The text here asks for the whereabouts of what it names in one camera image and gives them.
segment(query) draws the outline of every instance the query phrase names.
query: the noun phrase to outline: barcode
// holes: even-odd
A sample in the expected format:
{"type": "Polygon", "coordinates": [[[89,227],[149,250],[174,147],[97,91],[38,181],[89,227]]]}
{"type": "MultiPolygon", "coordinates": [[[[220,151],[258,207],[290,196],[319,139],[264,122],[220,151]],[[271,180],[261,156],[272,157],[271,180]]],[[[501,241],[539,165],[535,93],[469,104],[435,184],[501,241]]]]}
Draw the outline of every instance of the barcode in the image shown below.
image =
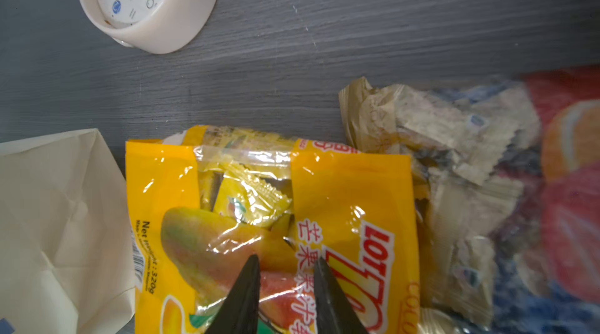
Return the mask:
{"type": "Polygon", "coordinates": [[[136,237],[133,232],[131,232],[131,243],[133,245],[133,269],[136,274],[136,287],[141,291],[143,287],[144,270],[146,269],[146,259],[138,248],[136,237]]]}

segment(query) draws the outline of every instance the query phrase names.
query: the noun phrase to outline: yellow candy bag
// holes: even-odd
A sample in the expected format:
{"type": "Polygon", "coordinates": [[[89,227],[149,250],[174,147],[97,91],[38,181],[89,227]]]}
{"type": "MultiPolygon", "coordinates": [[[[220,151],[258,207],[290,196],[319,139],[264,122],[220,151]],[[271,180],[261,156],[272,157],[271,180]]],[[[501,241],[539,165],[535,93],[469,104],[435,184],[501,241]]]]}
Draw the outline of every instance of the yellow candy bag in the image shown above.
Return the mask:
{"type": "Polygon", "coordinates": [[[370,332],[417,332],[409,157],[218,127],[163,143],[127,143],[136,333],[203,333],[252,254],[260,334],[316,332],[318,257],[370,332]]]}

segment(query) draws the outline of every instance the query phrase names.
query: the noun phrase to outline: plastic packaging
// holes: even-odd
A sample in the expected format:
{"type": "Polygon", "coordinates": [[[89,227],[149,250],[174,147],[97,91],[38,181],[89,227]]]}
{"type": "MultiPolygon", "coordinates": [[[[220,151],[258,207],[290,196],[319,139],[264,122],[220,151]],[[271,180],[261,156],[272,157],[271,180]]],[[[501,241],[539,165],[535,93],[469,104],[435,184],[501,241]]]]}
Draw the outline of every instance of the plastic packaging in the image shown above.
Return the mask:
{"type": "Polygon", "coordinates": [[[598,332],[600,67],[473,82],[340,92],[351,145],[428,169],[423,312],[459,332],[598,332]]]}
{"type": "Polygon", "coordinates": [[[252,254],[259,333],[316,332],[319,257],[370,332],[417,332],[410,157],[201,126],[128,142],[126,162],[144,257],[136,333],[203,333],[252,254]]]}

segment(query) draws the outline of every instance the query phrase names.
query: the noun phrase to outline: gray wooden table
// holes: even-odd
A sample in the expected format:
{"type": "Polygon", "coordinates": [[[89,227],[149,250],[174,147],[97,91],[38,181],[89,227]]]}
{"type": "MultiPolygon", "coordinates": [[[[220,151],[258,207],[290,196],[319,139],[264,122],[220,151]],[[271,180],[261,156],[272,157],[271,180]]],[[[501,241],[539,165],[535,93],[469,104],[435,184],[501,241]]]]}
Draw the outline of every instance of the gray wooden table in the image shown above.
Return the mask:
{"type": "Polygon", "coordinates": [[[78,0],[0,0],[0,142],[99,128],[128,138],[197,123],[343,141],[337,92],[600,60],[600,0],[217,0],[191,44],[124,48],[78,0]]]}

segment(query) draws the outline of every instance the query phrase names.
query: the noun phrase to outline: mango candy bag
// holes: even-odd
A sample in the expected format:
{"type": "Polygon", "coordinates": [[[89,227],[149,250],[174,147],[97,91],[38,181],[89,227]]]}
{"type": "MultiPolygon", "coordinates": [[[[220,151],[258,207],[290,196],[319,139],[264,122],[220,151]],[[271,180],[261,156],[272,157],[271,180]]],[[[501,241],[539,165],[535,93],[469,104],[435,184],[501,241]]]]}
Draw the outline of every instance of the mango candy bag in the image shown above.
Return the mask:
{"type": "Polygon", "coordinates": [[[416,332],[418,252],[407,157],[298,140],[288,162],[280,159],[254,174],[264,164],[249,157],[252,152],[200,149],[127,144],[130,217],[143,260],[136,270],[136,332],[203,333],[251,254],[259,255],[261,265],[261,333],[315,332],[312,266],[319,255],[372,332],[416,332]],[[218,170],[221,182],[202,182],[203,174],[218,170]],[[240,189],[265,188],[274,172],[283,172],[283,179],[270,178],[265,192],[240,189]],[[228,188],[228,180],[237,187],[228,188]],[[289,186],[293,197],[281,193],[289,186]],[[201,201],[206,189],[214,204],[202,210],[210,204],[201,201]],[[235,208],[233,216],[217,212],[220,197],[228,194],[278,209],[265,218],[253,212],[248,222],[264,227],[245,224],[232,218],[235,208]],[[293,198],[290,213],[292,205],[285,206],[293,198]]]}

